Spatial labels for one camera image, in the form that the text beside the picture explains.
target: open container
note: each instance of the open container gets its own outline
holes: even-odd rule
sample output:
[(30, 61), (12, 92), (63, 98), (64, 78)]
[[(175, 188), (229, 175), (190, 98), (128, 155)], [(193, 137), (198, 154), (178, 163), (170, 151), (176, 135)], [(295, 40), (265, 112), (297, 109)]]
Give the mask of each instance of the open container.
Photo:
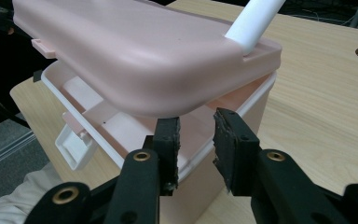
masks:
[(243, 56), (224, 37), (229, 22), (142, 0), (13, 5), (34, 47), (58, 59), (42, 80), (69, 111), (56, 141), (68, 164), (80, 169), (98, 144), (121, 167), (157, 118), (180, 116), (179, 188), (160, 198), (160, 211), (172, 223), (194, 222), (224, 186), (212, 163), (213, 113), (237, 111), (257, 133), (281, 46), (261, 38)]

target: black object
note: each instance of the black object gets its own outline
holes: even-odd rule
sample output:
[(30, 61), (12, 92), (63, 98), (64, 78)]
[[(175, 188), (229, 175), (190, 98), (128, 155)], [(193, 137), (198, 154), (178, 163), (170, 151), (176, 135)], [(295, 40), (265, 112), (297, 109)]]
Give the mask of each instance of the black object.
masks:
[[(213, 163), (233, 195), (252, 197), (257, 223), (358, 223), (358, 184), (343, 196), (318, 187), (288, 154), (262, 150), (237, 113), (218, 108), (214, 118)], [(159, 119), (120, 176), (92, 191), (81, 183), (59, 185), (26, 223), (158, 223), (159, 196), (172, 195), (177, 185), (179, 129), (179, 118)]]

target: wooden table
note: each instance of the wooden table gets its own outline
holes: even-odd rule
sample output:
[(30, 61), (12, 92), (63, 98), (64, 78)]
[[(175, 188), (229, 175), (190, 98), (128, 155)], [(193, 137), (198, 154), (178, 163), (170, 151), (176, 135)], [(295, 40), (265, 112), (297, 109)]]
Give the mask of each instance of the wooden table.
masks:
[[(230, 21), (241, 12), (207, 0), (170, 7)], [(316, 184), (342, 194), (358, 183), (358, 30), (278, 15), (265, 36), (281, 43), (283, 53), (258, 134), (262, 148), (289, 153)], [(62, 180), (94, 188), (118, 174), (100, 149), (84, 170), (69, 168), (54, 145), (65, 108), (43, 83), (26, 80), (11, 96)], [(249, 203), (223, 190), (199, 223), (252, 223)]]

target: floor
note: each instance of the floor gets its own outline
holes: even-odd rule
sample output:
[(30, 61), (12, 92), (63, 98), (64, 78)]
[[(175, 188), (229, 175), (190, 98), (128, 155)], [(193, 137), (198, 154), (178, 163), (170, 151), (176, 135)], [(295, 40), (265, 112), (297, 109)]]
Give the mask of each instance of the floor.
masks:
[[(247, 2), (222, 1), (240, 6)], [(280, 13), (348, 26), (357, 6), (358, 1), (355, 0), (287, 0)], [(19, 82), (20, 80), (15, 80), (11, 84), (14, 86)], [(8, 101), (9, 105), (13, 104), (10, 102), (8, 91), (0, 91), (0, 94), (2, 94), (1, 101)], [(19, 112), (17, 108), (10, 110), (15, 114)], [(47, 162), (48, 158), (31, 130), (0, 116), (0, 196), (9, 194), (21, 183), (27, 173), (41, 169)]]

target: storage box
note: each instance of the storage box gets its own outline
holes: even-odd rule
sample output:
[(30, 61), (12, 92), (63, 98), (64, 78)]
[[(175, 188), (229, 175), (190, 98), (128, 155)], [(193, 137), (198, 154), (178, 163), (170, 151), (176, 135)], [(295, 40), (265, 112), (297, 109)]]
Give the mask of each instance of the storage box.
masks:
[(244, 57), (224, 37), (229, 22), (143, 0), (13, 5), (34, 47), (58, 59), (42, 80), (69, 111), (56, 144), (70, 166), (80, 169), (98, 144), (121, 167), (157, 118), (180, 116), (179, 188), (160, 211), (172, 223), (194, 222), (224, 186), (212, 163), (213, 113), (237, 111), (257, 133), (281, 46), (261, 38)]

